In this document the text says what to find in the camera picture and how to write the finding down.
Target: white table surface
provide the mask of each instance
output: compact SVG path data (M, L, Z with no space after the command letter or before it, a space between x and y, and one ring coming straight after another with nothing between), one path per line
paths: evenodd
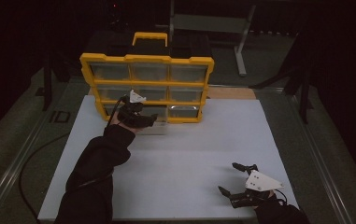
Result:
M50 183L38 218L54 220L64 185L88 142L107 122L85 96ZM297 206L262 106L258 100L206 100L200 123L169 124L166 135L138 135L131 158L115 168L115 220L238 219L255 217L250 207L234 209L218 186L245 190L247 173L232 163L257 164L282 182L288 203Z

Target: plastic drawer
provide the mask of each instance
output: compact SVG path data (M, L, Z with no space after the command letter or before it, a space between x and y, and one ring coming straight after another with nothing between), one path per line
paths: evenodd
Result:
M166 101L166 86L133 86L132 89L147 101Z
M156 121L166 121L166 105L143 105L143 109L140 114L144 116L158 114Z
M200 102L201 87L169 87L169 100L172 102Z
M129 80L127 63L89 63L93 76L104 80Z
M123 95L129 95L131 86L99 84L96 86L101 100L119 100Z
M176 82L204 82L206 76L206 65L171 65L171 81Z
M166 81L168 66L164 63L131 63L133 80Z
M122 107L124 104L119 104L118 108L116 111L119 111L119 108ZM106 111L106 114L108 116L111 116L111 113L113 112L115 104L104 104L103 107Z
M170 105L168 116L170 118L197 118L199 108L198 105Z
M137 135L165 135L168 131L168 123L154 122L153 126L147 127L142 131L138 132Z

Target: black cable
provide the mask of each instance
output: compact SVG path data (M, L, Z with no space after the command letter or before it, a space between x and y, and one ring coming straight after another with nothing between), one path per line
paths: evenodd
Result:
M282 194L282 196L285 198L285 202L283 202L284 204L288 203L288 199L286 198L285 194L282 193L280 190L276 189L276 191L278 191L280 194Z
M110 115L110 118L108 119L108 123L107 123L107 126L106 126L106 127L108 127L108 126L110 125L111 120L113 119L114 114L116 113L117 108L118 108L120 102L122 101L122 99L123 99L123 96L120 97L119 101L117 101L117 103L114 105L113 111L111 112L111 115Z
M21 169L21 171L20 171L19 181L18 181L19 190L20 190L20 195L21 195L23 201L25 202L26 206L29 208L29 210L31 211L32 215L34 216L34 218L35 218L37 224L41 224L41 222L40 222L40 220L37 219L37 213L36 213L35 209L32 207L31 204L29 204L29 202L28 202L28 200L26 199L26 197L25 197L25 195L24 195L24 193L23 193L23 190L22 190L22 174L23 174L23 171L24 171L24 169L26 168L26 165L28 164L29 160L31 160L37 152L39 152L41 149L45 148L46 146L50 145L51 143L54 143L54 142L56 142L56 141L58 141L58 140L60 140L60 139L62 139L62 138L64 138L64 137L68 136L69 134L70 134L70 132L69 132L69 133L65 133L65 134L63 134L63 135L61 135L61 136L59 136L59 137L57 137L57 138L55 138L55 139L49 141L48 143L44 144L43 146L39 147L37 150L35 150L35 151L28 157L28 159L27 159L26 162L23 164L22 169Z
M104 180L107 180L107 179L109 179L109 178L111 178L113 176L113 172L114 172L114 168L107 175L101 176L101 177L96 178L96 179L89 180L89 181L79 185L75 189L68 190L66 193L71 193L71 192L77 191L79 189L84 189L84 188L87 188L87 187L92 186L94 184L100 183L100 182L102 182Z

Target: small white object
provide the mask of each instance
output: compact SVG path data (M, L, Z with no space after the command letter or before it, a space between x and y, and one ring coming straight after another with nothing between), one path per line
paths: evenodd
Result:
M139 94L137 94L136 92L134 92L134 90L131 90L130 96L129 96L129 102L141 103L141 102L145 102L145 101L146 101L146 97L142 97Z
M255 170L251 172L246 187L247 189L254 189L257 191L284 188L281 182Z

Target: yellow organizer box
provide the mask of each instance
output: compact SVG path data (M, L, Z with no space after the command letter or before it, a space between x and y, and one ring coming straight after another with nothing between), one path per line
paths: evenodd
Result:
M102 35L115 38L115 34L109 33L98 34L98 38ZM167 39L164 33L136 32L132 45L125 46L126 54L123 50L120 55L113 55L110 45L82 53L82 74L92 88L96 109L104 120L109 120L118 100L134 90L147 99L142 115L157 113L157 121L169 123L201 121L207 82L214 67L210 48L204 43L207 38L183 37L180 43L172 42L172 47L168 47ZM199 41L202 49L193 44ZM124 47L114 46L118 50Z

